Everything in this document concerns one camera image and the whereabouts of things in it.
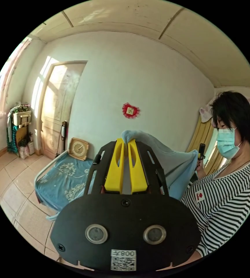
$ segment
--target striped shirt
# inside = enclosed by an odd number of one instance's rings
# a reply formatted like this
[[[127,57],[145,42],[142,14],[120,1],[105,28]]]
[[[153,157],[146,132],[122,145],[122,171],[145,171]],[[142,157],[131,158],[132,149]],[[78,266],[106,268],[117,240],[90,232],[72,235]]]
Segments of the striped shirt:
[[[227,165],[196,180],[181,199],[196,218],[201,233],[196,251],[202,257],[229,240],[250,212],[250,163],[216,178]]]

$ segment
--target window frame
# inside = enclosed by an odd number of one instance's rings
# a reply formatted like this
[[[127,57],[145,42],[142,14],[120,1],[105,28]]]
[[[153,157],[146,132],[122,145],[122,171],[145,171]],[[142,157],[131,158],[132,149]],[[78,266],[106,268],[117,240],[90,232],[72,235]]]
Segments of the window frame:
[[[19,62],[19,58],[23,54],[23,51],[28,47],[30,42],[31,42],[31,38],[26,37],[20,43],[22,45],[17,50],[17,52],[14,54],[14,56],[12,57],[12,60],[9,61],[8,69],[6,70],[6,73],[5,73],[4,78],[3,78],[3,82],[0,85],[0,118],[6,115],[6,112],[7,112],[7,111],[5,111],[6,110],[6,100],[8,98],[8,89],[9,89],[9,86],[10,86],[10,82],[11,82],[12,76],[15,72],[15,69],[17,67],[17,64]]]

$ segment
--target floor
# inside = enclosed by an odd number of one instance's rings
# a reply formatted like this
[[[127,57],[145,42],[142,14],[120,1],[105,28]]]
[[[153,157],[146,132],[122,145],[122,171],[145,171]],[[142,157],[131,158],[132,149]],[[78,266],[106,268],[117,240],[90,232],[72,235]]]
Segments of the floor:
[[[24,160],[11,153],[1,156],[0,205],[28,243],[45,256],[57,260],[59,255],[50,240],[53,223],[46,220],[47,215],[56,212],[39,204],[34,191],[35,176],[50,162],[51,159],[36,154]],[[64,260],[62,263],[73,266]]]

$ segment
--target round sensor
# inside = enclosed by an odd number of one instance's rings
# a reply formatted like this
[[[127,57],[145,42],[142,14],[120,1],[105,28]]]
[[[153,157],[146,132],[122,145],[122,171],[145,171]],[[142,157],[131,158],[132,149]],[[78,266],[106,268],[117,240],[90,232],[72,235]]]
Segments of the round sensor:
[[[164,241],[166,237],[166,230],[160,225],[152,225],[148,227],[143,233],[143,239],[152,245],[159,244]]]
[[[101,244],[107,240],[108,234],[105,227],[99,224],[92,224],[86,228],[85,236],[90,242]]]

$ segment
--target green cloth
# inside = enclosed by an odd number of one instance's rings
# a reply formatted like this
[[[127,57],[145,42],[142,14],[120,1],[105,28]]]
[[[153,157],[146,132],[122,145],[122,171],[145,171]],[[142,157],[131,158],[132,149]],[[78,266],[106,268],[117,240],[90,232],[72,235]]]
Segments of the green cloth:
[[[9,142],[8,129],[7,131],[7,152],[18,154],[18,147],[16,145],[16,133],[19,127],[12,125],[12,141]]]

